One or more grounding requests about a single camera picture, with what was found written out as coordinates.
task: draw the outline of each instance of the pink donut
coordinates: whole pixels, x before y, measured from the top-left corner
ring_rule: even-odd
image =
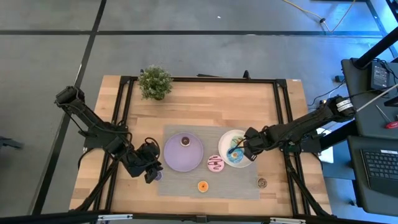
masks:
[[[218,155],[212,155],[207,160],[207,168],[212,172],[219,172],[224,169],[224,161]]]

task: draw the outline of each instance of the purple plate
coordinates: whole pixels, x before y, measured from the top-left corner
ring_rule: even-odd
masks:
[[[181,138],[188,137],[190,144],[181,145]],[[190,133],[179,133],[167,140],[164,146],[164,160],[173,170],[188,172],[196,168],[203,158],[203,145]]]

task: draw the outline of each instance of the table surface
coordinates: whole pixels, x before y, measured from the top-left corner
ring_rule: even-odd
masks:
[[[390,68],[398,74],[398,63],[388,63]],[[369,70],[359,70],[354,67],[353,63],[349,59],[341,61],[343,67],[343,73],[347,83],[348,93],[350,95],[362,93],[367,91],[368,88],[368,74]],[[393,76],[390,76],[390,85],[394,85]],[[355,121],[358,129],[358,133],[361,136],[373,137],[373,138],[388,138],[398,139],[398,128],[386,129],[384,128],[387,121],[383,115],[376,108],[376,105],[383,110],[383,112],[389,117],[391,121],[396,120],[398,115],[398,108],[391,106],[384,106],[384,102],[397,96],[396,90],[390,91],[390,98],[379,98],[375,102],[365,107],[360,112],[356,113]],[[362,105],[375,98],[379,93],[365,93],[358,96],[352,97],[351,101],[355,108],[360,108]]]
[[[120,76],[103,78],[95,113],[104,121],[111,121],[119,80]],[[293,117],[307,114],[301,81],[287,80],[287,84]],[[139,86],[134,82],[127,125],[133,135],[132,143],[136,147],[148,136],[155,138],[162,147],[166,140],[163,138],[164,126],[168,124],[235,128],[252,126],[256,129],[277,124],[271,84],[173,82],[173,87],[172,92],[162,101],[142,100]],[[123,113],[126,92],[127,87],[123,91],[119,118]],[[287,121],[281,88],[279,95],[284,121]],[[97,184],[103,154],[102,149],[95,149],[83,158],[70,203],[71,209],[79,206]],[[301,158],[308,189],[323,209],[330,213],[329,199],[318,159],[312,154],[301,154]],[[166,166],[162,156],[159,161]],[[111,211],[291,216],[292,208],[282,153],[278,149],[263,152],[256,161],[258,176],[268,181],[268,186],[260,190],[260,200],[158,196],[156,181],[146,184],[144,175],[131,178],[120,164]],[[104,208],[107,192],[108,185],[104,188],[100,208]],[[299,211],[303,213],[297,186],[295,192]]]

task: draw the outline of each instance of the wooden table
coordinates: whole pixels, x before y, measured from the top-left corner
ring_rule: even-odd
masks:
[[[119,80],[120,76],[103,78],[95,113],[104,121],[111,121]],[[287,84],[294,119],[307,114],[301,81],[287,80]],[[162,101],[142,100],[139,86],[134,83],[127,125],[132,132],[132,143],[135,147],[139,147],[148,136],[155,138],[162,147],[166,140],[163,138],[164,126],[167,124],[237,128],[252,126],[261,129],[264,125],[270,126],[278,122],[275,96],[270,84],[173,82],[173,87],[172,92]],[[119,117],[123,111],[126,92],[127,88],[123,92]],[[286,122],[282,90],[279,95]],[[95,149],[83,158],[70,208],[79,206],[97,184],[103,154],[103,150]],[[312,154],[301,154],[301,158],[306,186],[322,208],[330,213],[319,161]],[[260,200],[158,196],[156,181],[146,184],[144,175],[131,178],[120,164],[111,211],[291,216],[292,208],[282,153],[277,149],[263,152],[256,161],[258,176],[268,181],[268,186],[260,190]],[[160,162],[167,166],[162,157]],[[104,208],[107,192],[108,186],[103,190],[100,208]],[[297,186],[295,192],[299,211],[303,213]]]

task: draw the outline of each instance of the orange donut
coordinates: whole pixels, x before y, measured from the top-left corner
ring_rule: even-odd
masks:
[[[205,193],[209,189],[209,184],[206,181],[201,181],[198,183],[198,190],[202,193]]]

